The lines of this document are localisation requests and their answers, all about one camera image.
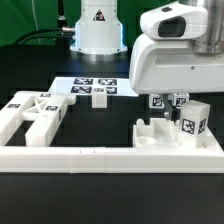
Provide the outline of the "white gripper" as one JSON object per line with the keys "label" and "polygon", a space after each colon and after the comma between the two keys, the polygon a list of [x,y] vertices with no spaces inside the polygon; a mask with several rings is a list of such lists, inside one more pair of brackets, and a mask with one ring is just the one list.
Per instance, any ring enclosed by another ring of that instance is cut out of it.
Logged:
{"label": "white gripper", "polygon": [[172,119],[169,93],[224,92],[224,54],[200,54],[190,41],[155,41],[145,34],[134,43],[129,80],[137,94],[163,94],[164,117]]}

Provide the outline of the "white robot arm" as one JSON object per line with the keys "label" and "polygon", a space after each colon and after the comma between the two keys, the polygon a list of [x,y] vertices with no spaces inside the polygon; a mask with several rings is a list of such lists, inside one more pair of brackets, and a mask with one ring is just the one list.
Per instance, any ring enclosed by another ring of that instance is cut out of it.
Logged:
{"label": "white robot arm", "polygon": [[106,60],[132,49],[140,94],[224,92],[224,0],[81,0],[70,50]]}

